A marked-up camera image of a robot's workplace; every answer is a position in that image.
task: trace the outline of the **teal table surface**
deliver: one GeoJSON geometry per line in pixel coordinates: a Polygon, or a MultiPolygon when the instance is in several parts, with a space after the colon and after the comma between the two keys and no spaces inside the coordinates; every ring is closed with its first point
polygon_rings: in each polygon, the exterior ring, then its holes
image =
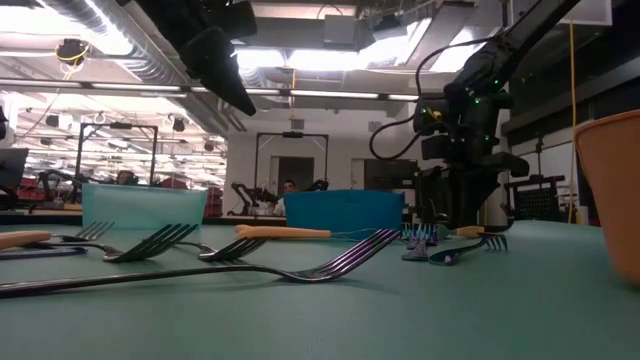
{"type": "MultiPolygon", "coordinates": [[[[4,226],[0,231],[72,227],[4,226]]],[[[109,232],[127,249],[145,233],[109,232]]],[[[190,240],[221,248],[233,227],[190,240]]],[[[301,285],[225,273],[0,300],[2,359],[632,359],[640,291],[613,273],[600,229],[519,222],[508,255],[459,265],[400,260],[392,244],[339,281],[301,285]]],[[[353,243],[270,242],[252,263],[299,270],[353,243]]],[[[101,252],[0,262],[0,282],[204,267],[195,249],[109,264],[101,252]]]]}

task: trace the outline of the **teal plastic bin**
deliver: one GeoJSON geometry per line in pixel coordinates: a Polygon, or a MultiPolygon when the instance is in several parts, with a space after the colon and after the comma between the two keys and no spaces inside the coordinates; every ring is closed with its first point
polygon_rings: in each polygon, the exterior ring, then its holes
{"type": "Polygon", "coordinates": [[[349,232],[362,240],[375,230],[402,229],[404,194],[367,190],[298,192],[284,197],[287,226],[349,232]]]}
{"type": "Polygon", "coordinates": [[[205,191],[121,185],[82,185],[82,222],[113,221],[113,229],[153,230],[202,224],[205,191]]]}

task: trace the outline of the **man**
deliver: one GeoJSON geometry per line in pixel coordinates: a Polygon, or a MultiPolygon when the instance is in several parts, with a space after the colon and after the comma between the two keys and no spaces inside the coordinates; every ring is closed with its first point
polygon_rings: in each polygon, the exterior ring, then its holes
{"type": "MultiPolygon", "coordinates": [[[[291,179],[287,179],[284,182],[284,195],[290,194],[290,193],[294,193],[298,191],[296,189],[296,183],[291,180],[291,179]]],[[[277,216],[285,216],[285,209],[284,209],[284,195],[282,196],[282,198],[280,198],[280,200],[278,200],[278,203],[276,204],[275,209],[273,209],[273,214],[277,215],[277,216]]]]}

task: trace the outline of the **wooden handle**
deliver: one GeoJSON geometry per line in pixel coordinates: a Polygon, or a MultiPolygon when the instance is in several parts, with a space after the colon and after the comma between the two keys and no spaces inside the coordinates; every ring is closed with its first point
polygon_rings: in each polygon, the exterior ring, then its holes
{"type": "Polygon", "coordinates": [[[239,239],[324,239],[330,237],[331,231],[328,230],[297,229],[278,226],[250,226],[249,228],[238,233],[239,239]]]}
{"type": "Polygon", "coordinates": [[[51,238],[49,231],[12,231],[0,233],[0,250],[45,241],[51,238]]]}
{"type": "Polygon", "coordinates": [[[467,226],[456,229],[456,235],[472,239],[480,237],[479,233],[482,232],[484,232],[484,227],[482,226],[467,226]]]}
{"type": "Polygon", "coordinates": [[[249,225],[236,225],[236,234],[239,233],[240,231],[251,229],[252,227],[253,226],[249,226],[249,225]]]}

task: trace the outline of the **orange cup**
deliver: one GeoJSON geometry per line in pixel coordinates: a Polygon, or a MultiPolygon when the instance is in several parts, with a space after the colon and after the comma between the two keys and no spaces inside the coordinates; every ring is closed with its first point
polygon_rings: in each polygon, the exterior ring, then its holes
{"type": "Polygon", "coordinates": [[[581,126],[576,147],[616,271],[640,286],[640,110],[581,126]]]}

